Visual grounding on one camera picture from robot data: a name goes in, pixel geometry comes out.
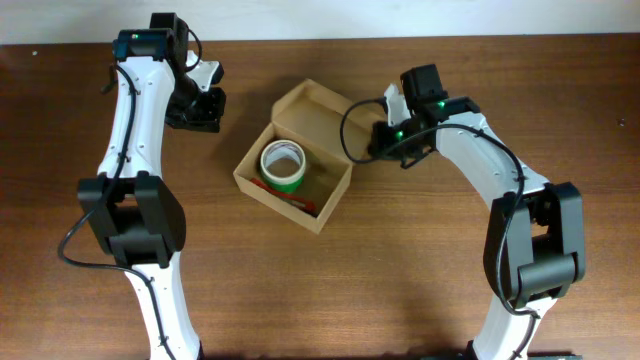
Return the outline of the white masking tape roll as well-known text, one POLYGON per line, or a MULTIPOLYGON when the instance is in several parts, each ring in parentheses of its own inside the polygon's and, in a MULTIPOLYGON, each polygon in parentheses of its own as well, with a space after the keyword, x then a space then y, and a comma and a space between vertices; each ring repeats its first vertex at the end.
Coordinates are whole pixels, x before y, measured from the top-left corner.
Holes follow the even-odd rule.
POLYGON ((306 154, 302 147, 291 140, 276 140, 269 143, 259 158, 260 169, 275 165, 293 165, 305 168, 306 154))

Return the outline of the brown cardboard box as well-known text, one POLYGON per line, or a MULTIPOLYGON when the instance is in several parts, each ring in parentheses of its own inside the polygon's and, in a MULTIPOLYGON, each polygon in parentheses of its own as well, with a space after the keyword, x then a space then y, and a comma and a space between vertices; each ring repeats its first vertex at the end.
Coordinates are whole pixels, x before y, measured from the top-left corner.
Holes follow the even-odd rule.
POLYGON ((272 106, 270 122, 233 172, 240 190, 319 233, 346 192, 354 163, 367 153, 372 105, 306 79, 272 106))

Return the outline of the orange utility knife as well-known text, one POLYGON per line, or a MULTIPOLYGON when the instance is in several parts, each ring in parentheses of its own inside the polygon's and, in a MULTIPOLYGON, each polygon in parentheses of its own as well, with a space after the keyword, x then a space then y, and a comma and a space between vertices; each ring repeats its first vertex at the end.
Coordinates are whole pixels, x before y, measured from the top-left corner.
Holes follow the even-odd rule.
POLYGON ((280 200, 287 202, 288 204, 295 206, 299 210, 314 216, 316 214, 317 208, 316 205, 311 200, 306 200, 302 197, 295 196, 292 194, 286 194, 284 192, 275 190, 257 178, 252 178, 250 180, 251 183, 258 186, 259 188, 267 191, 269 194, 279 198, 280 200))

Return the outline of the green tape roll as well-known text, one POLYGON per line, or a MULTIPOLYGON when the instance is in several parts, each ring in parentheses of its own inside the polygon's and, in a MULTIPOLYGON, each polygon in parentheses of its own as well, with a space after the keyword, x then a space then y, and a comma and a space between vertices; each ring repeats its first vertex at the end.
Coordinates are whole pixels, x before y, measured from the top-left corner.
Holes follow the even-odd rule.
POLYGON ((262 167, 261 177, 272 189, 291 194, 301 185, 305 168, 293 165, 275 165, 262 167))

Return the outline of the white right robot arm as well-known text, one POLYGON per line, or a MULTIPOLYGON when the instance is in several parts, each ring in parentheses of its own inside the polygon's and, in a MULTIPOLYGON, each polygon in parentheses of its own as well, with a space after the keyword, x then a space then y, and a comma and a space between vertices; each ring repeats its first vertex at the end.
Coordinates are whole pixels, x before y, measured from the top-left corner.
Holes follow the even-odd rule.
POLYGON ((586 273, 583 202, 522 162, 468 97, 452 98, 435 65, 412 68, 379 98, 369 153, 407 169, 433 152, 452 162, 490 210, 483 268, 493 292, 468 359, 525 359, 545 314, 586 273))

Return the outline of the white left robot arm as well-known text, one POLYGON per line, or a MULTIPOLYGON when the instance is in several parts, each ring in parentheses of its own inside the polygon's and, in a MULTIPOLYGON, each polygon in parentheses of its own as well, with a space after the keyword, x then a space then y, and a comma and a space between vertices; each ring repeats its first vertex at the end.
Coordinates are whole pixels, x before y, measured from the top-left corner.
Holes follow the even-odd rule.
POLYGON ((189 48, 195 34, 175 13, 154 13, 146 29, 119 32, 106 91, 117 91, 114 123, 97 174, 78 183, 88 224, 108 269, 134 288, 153 359, 201 359, 188 315, 180 260, 184 210, 162 175, 165 127, 217 133, 226 94, 217 61, 189 48))

